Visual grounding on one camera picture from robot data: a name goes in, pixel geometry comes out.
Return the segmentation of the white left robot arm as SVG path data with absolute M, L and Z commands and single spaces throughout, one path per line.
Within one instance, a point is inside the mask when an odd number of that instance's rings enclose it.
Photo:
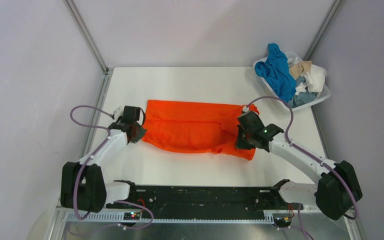
M 137 204 L 136 185 L 128 180 L 106 182 L 103 165 L 114 160 L 128 144 L 139 142 L 145 135 L 146 113 L 141 107 L 125 106 L 113 113 L 99 110 L 113 122 L 97 126 L 106 132 L 106 137 L 94 149 L 76 162 L 67 162 L 62 167 L 60 204 L 73 209 L 77 219 L 84 220 L 90 213 L 100 212 L 107 204 L 120 202 L 125 208 Z

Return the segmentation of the orange t shirt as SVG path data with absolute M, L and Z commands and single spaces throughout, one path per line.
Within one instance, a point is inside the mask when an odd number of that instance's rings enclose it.
M 255 149 L 238 149 L 243 105 L 151 99 L 142 141 L 168 152 L 226 154 L 251 161 Z

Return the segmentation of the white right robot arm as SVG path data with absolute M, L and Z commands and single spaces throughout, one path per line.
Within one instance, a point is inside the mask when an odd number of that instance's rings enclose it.
M 237 148 L 265 150 L 286 160 L 312 181 L 280 183 L 270 195 L 275 208 L 300 203 L 315 206 L 328 218 L 338 220 L 363 197 L 355 169 L 349 162 L 335 162 L 315 154 L 295 143 L 288 130 L 272 123 L 264 125 L 254 111 L 242 113 L 237 120 Z

